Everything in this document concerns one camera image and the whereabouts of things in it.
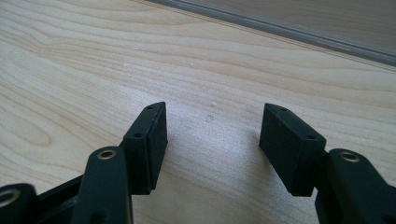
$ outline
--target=wooden table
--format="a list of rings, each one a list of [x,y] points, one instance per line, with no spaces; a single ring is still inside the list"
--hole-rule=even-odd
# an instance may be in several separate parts
[[[42,193],[167,103],[158,188],[135,223],[316,223],[259,144],[264,103],[396,185],[396,69],[136,1],[0,2],[0,186]]]

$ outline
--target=screw hole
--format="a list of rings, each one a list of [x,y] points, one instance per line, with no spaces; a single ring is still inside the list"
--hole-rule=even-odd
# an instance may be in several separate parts
[[[114,149],[105,150],[98,154],[98,159],[99,160],[108,160],[108,159],[115,157],[116,154],[117,154],[117,152]]]
[[[15,202],[21,195],[18,189],[7,189],[0,192],[0,207],[7,206]]]
[[[91,224],[103,224],[107,221],[107,212],[106,211],[96,211],[90,217]]]
[[[310,140],[317,139],[317,138],[316,138],[314,135],[312,135],[312,134],[307,135],[306,138],[307,138],[307,139],[310,139]]]
[[[351,161],[351,162],[359,162],[361,159],[359,159],[358,156],[355,154],[349,153],[349,152],[341,152],[340,156],[342,159],[346,161]]]

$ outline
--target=light wood surface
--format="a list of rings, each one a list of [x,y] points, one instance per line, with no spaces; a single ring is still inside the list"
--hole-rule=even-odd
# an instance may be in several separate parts
[[[182,2],[191,2],[396,55],[396,2],[392,0],[185,0]]]
[[[396,71],[136,1],[0,2],[0,186],[38,193],[167,103],[157,189],[135,223],[317,223],[258,148],[264,103],[365,155],[396,185]]]

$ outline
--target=black plastic part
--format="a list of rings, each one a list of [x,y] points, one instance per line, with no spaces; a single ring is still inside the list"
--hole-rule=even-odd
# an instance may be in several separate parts
[[[123,148],[103,147],[91,154],[71,223],[132,223],[132,202]]]
[[[341,223],[396,223],[396,193],[365,157],[333,149],[326,171],[343,213]]]
[[[293,196],[312,195],[314,164],[325,145],[326,139],[291,111],[265,104],[260,147]]]
[[[50,189],[38,196],[39,224],[70,223],[73,208],[76,205],[82,175]]]
[[[120,143],[132,194],[150,194],[156,188],[167,144],[165,102],[146,106]]]
[[[342,211],[332,191],[319,191],[315,207],[320,224],[341,223]]]
[[[31,223],[36,217],[37,196],[29,184],[0,188],[0,224]]]

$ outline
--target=wood grain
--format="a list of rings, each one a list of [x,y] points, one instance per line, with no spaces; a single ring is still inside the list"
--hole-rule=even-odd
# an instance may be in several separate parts
[[[387,54],[396,53],[394,1],[187,0],[257,21],[342,41]]]
[[[135,223],[316,223],[258,148],[264,103],[396,185],[396,71],[135,1],[0,2],[0,185],[83,173],[144,106],[167,103],[158,188]]]

